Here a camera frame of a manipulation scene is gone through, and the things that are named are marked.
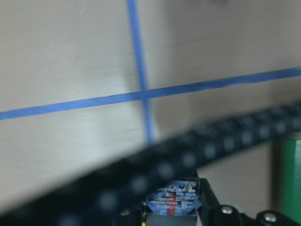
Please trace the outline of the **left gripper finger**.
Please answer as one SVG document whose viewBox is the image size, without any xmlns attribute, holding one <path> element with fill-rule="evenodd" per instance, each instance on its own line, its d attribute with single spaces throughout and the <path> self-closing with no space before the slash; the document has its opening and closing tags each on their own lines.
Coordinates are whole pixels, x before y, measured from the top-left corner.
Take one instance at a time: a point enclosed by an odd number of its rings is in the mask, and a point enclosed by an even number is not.
<svg viewBox="0 0 301 226">
<path fill-rule="evenodd" d="M 300 226 L 274 210 L 261 211 L 251 218 L 233 205 L 220 203 L 207 179 L 201 178 L 199 183 L 198 215 L 203 226 Z"/>
</svg>

